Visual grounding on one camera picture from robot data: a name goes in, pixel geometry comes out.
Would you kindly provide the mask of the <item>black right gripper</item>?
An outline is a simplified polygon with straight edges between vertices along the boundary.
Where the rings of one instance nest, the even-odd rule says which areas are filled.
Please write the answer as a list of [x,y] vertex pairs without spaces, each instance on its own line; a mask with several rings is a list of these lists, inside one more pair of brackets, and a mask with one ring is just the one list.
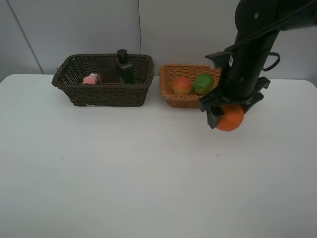
[[260,91],[269,86],[269,80],[259,77],[269,56],[269,36],[246,42],[235,42],[224,51],[232,52],[228,64],[221,69],[218,85],[199,99],[202,112],[206,111],[207,122],[215,129],[225,112],[222,105],[241,105],[244,111],[263,99]]

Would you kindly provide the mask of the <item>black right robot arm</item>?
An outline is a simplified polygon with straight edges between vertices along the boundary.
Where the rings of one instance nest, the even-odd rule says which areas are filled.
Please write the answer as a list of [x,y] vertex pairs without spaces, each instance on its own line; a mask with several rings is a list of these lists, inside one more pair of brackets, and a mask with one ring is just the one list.
[[221,69],[218,85],[199,99],[208,125],[218,126],[224,105],[240,105],[246,113],[264,96],[262,89],[270,80],[261,77],[280,62],[271,48],[281,31],[307,28],[317,24],[315,0],[242,0],[235,11],[235,43],[222,52],[206,55],[211,69]]

